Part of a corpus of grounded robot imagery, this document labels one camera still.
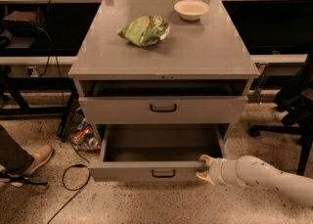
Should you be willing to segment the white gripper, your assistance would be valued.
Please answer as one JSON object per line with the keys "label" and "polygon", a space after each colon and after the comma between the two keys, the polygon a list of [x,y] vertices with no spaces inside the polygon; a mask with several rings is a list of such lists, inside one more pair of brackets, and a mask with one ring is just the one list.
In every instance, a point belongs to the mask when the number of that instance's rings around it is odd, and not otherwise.
{"label": "white gripper", "polygon": [[236,185],[237,173],[236,162],[226,158],[213,158],[209,155],[201,155],[200,161],[203,161],[209,167],[209,174],[207,172],[196,172],[196,176],[207,184],[211,180],[215,185]]}

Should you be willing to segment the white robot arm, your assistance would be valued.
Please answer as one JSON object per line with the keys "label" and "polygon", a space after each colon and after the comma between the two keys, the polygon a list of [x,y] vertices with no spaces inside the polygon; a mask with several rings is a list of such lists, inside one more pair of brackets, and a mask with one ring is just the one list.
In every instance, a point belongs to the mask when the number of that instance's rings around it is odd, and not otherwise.
{"label": "white robot arm", "polygon": [[252,156],[238,159],[200,156],[207,170],[196,176],[212,185],[237,185],[275,190],[293,201],[313,209],[313,179],[281,171]]}

